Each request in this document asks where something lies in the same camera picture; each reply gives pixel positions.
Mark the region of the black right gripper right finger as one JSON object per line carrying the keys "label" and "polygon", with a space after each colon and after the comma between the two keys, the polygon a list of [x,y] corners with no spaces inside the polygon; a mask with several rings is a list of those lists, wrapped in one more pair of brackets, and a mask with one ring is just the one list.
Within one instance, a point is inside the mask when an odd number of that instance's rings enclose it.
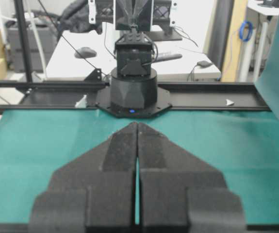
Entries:
{"label": "black right gripper right finger", "polygon": [[138,125],[140,215],[146,233],[244,233],[240,197],[223,173],[150,126]]}

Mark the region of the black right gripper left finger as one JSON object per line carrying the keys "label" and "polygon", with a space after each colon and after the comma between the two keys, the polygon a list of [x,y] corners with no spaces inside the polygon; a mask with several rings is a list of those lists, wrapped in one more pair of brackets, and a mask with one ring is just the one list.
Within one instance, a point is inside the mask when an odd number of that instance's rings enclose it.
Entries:
{"label": "black right gripper left finger", "polygon": [[32,233],[129,233],[134,225],[137,123],[55,170],[30,215]]}

